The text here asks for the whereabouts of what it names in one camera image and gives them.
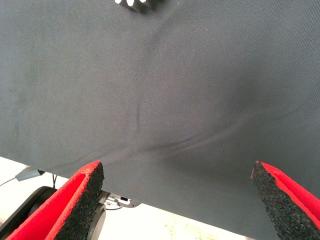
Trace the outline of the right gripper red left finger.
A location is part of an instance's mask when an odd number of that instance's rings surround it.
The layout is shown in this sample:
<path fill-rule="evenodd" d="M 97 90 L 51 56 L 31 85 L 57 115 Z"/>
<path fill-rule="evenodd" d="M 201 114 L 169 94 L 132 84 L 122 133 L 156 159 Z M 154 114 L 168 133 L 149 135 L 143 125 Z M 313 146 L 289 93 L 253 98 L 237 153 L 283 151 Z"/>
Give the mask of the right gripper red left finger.
<path fill-rule="evenodd" d="M 100 161 L 83 166 L 7 239 L 87 239 L 103 180 L 104 169 Z"/>

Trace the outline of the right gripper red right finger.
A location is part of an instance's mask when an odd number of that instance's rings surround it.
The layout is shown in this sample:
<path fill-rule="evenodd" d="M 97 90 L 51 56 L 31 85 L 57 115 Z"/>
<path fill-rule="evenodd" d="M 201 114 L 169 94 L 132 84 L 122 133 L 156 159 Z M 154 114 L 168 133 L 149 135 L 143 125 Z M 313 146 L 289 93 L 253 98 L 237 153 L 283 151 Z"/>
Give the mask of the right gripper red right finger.
<path fill-rule="evenodd" d="M 320 200 L 278 168 L 256 161 L 251 180 L 281 240 L 320 238 Z"/>

